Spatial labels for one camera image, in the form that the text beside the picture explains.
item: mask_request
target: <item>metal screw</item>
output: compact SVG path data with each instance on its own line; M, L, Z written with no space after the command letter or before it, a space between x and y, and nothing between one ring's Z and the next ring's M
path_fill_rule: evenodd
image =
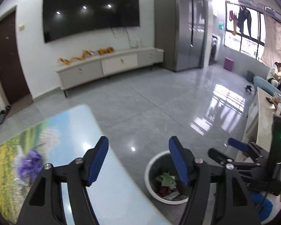
M226 165L226 168L229 169L229 170L233 170L234 169L234 166L231 164L231 163L228 163Z
M203 159L195 158L195 163L201 164L201 163L203 163Z
M75 159L75 163L76 163L76 164L81 164L81 163L83 163L83 158L81 158L81 157L76 158L76 159Z
M50 163L46 163L46 164L44 165L44 169L45 169L45 170L49 170L51 167L52 167L52 164L50 164Z

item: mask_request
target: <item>white tv cabinet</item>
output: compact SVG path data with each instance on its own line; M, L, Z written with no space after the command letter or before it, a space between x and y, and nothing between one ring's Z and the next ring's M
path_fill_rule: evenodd
M70 65L59 64L56 67L56 72L59 76L61 89L67 97L66 90L75 86L112 74L161 63L163 60L164 51L161 49L133 48L102 56L91 56L84 61L76 61Z

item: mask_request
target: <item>television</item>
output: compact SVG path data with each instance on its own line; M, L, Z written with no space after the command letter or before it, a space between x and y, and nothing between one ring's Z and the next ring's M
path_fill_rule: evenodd
M44 41L104 28L140 26L139 0L43 0Z

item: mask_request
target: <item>door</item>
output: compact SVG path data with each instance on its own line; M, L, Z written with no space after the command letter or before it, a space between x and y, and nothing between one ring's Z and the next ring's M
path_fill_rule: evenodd
M176 71L188 69L192 35L192 0L176 0L179 16Z
M193 0L193 36L188 68L200 67L205 30L205 11L203 0Z
M30 94L17 49L16 13L0 22L0 81L9 104Z

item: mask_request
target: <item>blue gripper pad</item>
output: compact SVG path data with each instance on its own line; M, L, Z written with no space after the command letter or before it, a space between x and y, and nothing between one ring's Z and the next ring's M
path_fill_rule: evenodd
M228 144L238 150L240 150L241 152L248 152L249 151L249 148L248 146L243 143L243 142L240 142L236 139L233 139L233 138L229 138L228 139Z
M189 178L189 170L186 161L183 158L183 154L181 153L184 151L184 148L182 147L181 143L179 142L176 136L170 138L169 150L180 180L186 186L189 186L191 182Z
M98 178L99 172L101 170L102 164L104 162L105 156L108 151L108 138L101 137L94 149L96 149L96 155L94 160L92 161L92 164L90 165L89 169L89 177L87 179L87 183L91 185L93 182L95 182Z

